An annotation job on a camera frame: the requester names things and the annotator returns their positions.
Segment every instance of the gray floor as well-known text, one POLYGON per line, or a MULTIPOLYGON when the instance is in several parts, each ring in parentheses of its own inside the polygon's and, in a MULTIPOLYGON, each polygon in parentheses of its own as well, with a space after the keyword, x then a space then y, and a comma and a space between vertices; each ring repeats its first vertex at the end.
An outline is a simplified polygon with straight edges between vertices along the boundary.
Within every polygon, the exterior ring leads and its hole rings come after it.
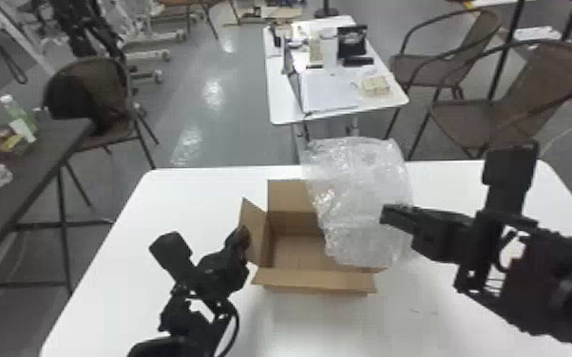
MULTIPOLYGON (((309 15, 320 4, 310 1, 309 15)), ((435 0, 335 0, 333 5, 349 13, 357 22, 369 24, 370 39, 382 57, 395 53, 402 36, 413 25, 435 15, 460 9, 458 5, 435 0)), ((171 63, 144 63, 142 69, 159 67, 165 82, 140 82, 138 101, 149 112, 149 122, 161 144, 153 147, 160 167, 206 167, 227 165, 270 165, 294 162, 294 147, 288 127, 274 127, 268 121, 266 83, 260 38, 261 26, 223 27, 233 17, 219 5, 214 19, 220 34, 215 41, 205 23, 194 26, 194 33, 183 44, 169 44, 171 63)), ((452 22, 417 34, 411 50, 438 53, 453 47, 469 23, 452 22)), ((523 61, 510 57, 506 82, 523 61)), ((486 93, 493 61, 478 64, 464 89, 469 97, 486 93)), ((29 72, 30 84, 9 85, 2 91, 14 94, 26 107, 40 102, 46 75, 35 67, 29 72)), ((411 103, 404 108, 393 136, 408 150, 425 113, 431 93, 413 90, 411 103)), ((383 134, 390 112, 371 113, 361 120, 362 134, 383 134)), ((565 105, 539 136, 549 141, 572 126, 572 103, 565 105)), ((315 137, 339 135, 341 124, 313 125, 315 137)), ((77 193, 67 186, 68 209, 73 217, 114 217, 124 206, 139 178, 146 171, 143 153, 137 143, 116 146, 109 157, 103 151, 76 155, 71 161, 95 203, 88 210, 77 193)), ((434 125, 429 124, 416 154, 418 160, 460 160, 461 151, 434 125)), ((544 155, 572 190, 572 133, 558 140, 544 155)), ((28 213, 29 218, 54 217, 52 189, 47 190, 28 213)), ((78 281, 102 244, 107 228, 73 230, 70 235, 72 268, 78 281)), ((59 276, 61 261, 54 232, 30 238, 20 236, 4 259, 0 279, 59 276)), ((59 290, 5 291, 0 293, 0 356, 35 356, 47 337, 67 297, 59 290)))

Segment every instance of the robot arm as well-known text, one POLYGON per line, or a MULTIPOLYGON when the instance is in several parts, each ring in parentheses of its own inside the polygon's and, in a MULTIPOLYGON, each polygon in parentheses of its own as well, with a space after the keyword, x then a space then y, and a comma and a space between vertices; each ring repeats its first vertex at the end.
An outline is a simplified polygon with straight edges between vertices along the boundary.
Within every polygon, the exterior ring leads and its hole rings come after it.
POLYGON ((426 258, 456 264, 454 288, 507 323, 572 343, 572 237, 521 215, 537 156, 536 146, 488 153, 486 205, 475 217, 386 205, 380 222, 412 234, 412 248, 426 258), (504 267, 501 251, 517 237, 524 252, 504 267), (487 284, 493 268, 505 275, 498 290, 487 284))

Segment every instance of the metal chair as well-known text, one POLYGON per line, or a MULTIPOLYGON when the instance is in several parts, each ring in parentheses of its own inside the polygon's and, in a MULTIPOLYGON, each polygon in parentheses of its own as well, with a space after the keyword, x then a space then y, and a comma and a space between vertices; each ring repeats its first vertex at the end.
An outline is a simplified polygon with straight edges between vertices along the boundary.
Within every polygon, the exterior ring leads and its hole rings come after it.
MULTIPOLYGON (((389 68, 394 73, 394 79, 402 85, 407 93, 412 86, 436 87, 445 73, 450 72, 453 68, 459 67, 463 62, 483 52, 500 26, 501 19, 499 15, 489 9, 465 9, 435 17, 410 29, 404 37, 399 54, 390 57, 389 68), (405 53, 411 35, 419 28, 470 14, 476 15, 477 18, 461 45, 457 48, 434 56, 405 53)), ((464 99, 464 90, 460 84, 471 69, 472 65, 464 66, 456 75, 448 78, 445 86, 450 89, 452 97, 464 99)), ((391 135, 392 127, 396 123, 400 111, 401 108, 395 110, 384 139, 391 135)))
MULTIPOLYGON (((215 29, 215 25, 213 25, 213 21, 211 20, 211 8, 217 5, 218 3, 223 2, 224 0, 157 0, 159 4, 164 5, 169 8, 175 7, 186 7, 186 32, 191 33, 191 20, 190 20, 190 13, 191 7, 199 5, 201 6, 202 11, 204 11, 204 16, 206 17, 206 22, 208 26, 211 27, 213 31, 213 36, 215 39, 218 40, 218 32, 215 29)), ((238 10, 235 9, 235 4, 233 0, 228 0, 228 4, 231 6, 233 10, 233 14, 235 15, 235 19, 238 22, 238 25, 241 25, 241 21, 239 20, 238 10)))
MULTIPOLYGON (((76 108, 80 106, 82 108, 73 111, 56 104, 56 96, 62 95, 58 92, 57 79, 67 76, 75 78, 76 83, 84 87, 84 91, 90 96, 89 100, 95 106, 101 105, 102 108, 107 108, 108 113, 112 114, 109 119, 104 118, 104 130, 98 135, 86 138, 77 151, 83 152, 102 147, 108 155, 112 155, 108 149, 109 145, 125 141, 139 141, 148 164, 152 170, 155 169, 155 162, 144 142, 140 123, 156 144, 160 142, 144 120, 142 111, 138 110, 133 102, 130 76, 124 66, 107 57, 86 57, 60 69, 50 78, 43 97, 43 107, 48 110, 54 120, 92 118, 94 115, 97 117, 97 113, 89 112, 90 103, 76 105, 76 108)), ((92 206, 69 163, 67 163, 66 168, 86 205, 92 206)))
POLYGON ((419 128, 407 160, 412 158, 430 117, 470 158, 488 148, 531 141, 557 109, 572 98, 572 44, 554 40, 514 42, 492 48, 454 68, 439 81, 432 104, 419 128), (521 72, 503 98, 491 101, 438 101, 448 76, 462 67, 515 47, 533 47, 521 72))

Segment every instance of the bottle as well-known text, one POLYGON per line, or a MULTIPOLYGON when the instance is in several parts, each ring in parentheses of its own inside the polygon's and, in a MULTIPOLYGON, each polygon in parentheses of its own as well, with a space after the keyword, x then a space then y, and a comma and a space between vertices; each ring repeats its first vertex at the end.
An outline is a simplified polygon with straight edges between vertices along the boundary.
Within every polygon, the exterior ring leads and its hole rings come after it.
POLYGON ((0 103, 7 109, 11 116, 9 126, 13 131, 22 135, 28 142, 35 141, 35 133, 38 131, 38 126, 35 120, 27 114, 25 109, 16 102, 10 94, 5 94, 0 97, 0 103))

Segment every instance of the cardboard box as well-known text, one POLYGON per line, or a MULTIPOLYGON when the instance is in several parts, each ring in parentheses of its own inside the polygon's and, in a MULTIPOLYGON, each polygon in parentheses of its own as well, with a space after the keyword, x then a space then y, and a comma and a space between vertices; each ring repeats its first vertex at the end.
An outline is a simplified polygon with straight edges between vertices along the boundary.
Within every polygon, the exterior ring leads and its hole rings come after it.
POLYGON ((252 283, 280 291, 376 292, 377 269, 340 265, 324 253, 324 235, 301 180, 269 180, 268 211, 244 199, 239 224, 251 233, 252 283))

